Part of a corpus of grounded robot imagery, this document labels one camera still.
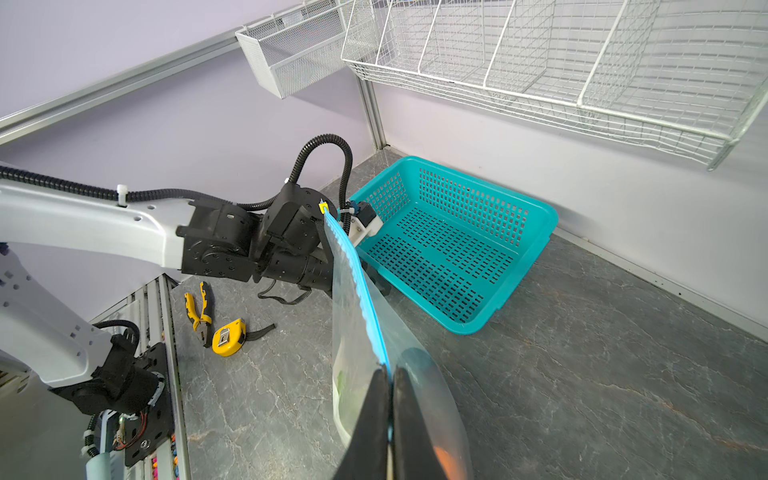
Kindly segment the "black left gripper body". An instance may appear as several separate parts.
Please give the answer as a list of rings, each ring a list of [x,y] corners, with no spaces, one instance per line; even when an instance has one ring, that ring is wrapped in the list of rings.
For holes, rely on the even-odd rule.
[[[296,255],[284,250],[271,255],[262,276],[328,294],[331,294],[333,289],[331,263],[311,255]]]

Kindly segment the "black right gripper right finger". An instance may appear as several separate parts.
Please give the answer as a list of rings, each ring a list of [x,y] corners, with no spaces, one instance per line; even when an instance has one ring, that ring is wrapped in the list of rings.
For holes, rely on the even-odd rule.
[[[395,479],[447,478],[431,442],[409,373],[402,367],[395,371],[392,390],[392,455]]]

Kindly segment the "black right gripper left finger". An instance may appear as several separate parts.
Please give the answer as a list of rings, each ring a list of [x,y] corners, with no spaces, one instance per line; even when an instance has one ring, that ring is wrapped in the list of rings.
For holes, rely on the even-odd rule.
[[[351,442],[334,479],[387,478],[392,393],[385,367],[370,380]]]

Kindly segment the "clear zip top bag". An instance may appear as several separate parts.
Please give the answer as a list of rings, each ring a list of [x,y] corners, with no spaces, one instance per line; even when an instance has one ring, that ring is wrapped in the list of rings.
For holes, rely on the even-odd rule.
[[[373,373],[386,368],[392,393],[395,371],[402,367],[409,373],[446,479],[473,478],[466,430],[439,367],[364,271],[329,206],[319,207],[333,259],[333,418],[345,453]],[[387,466],[386,479],[395,479],[392,411]]]

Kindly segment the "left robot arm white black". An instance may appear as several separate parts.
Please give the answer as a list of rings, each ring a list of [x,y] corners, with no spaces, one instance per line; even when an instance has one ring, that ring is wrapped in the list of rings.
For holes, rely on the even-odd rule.
[[[184,189],[101,188],[13,167],[1,170],[1,368],[33,372],[90,417],[84,451],[91,471],[108,475],[178,440],[171,409],[177,377],[164,342],[142,346],[145,331],[123,319],[85,321],[40,285],[13,252],[15,243],[117,255],[184,274],[242,282],[267,278],[303,293],[330,292],[333,256],[323,220],[344,223],[353,208],[304,188],[310,154],[337,146],[323,134],[300,150],[281,190],[236,203]]]

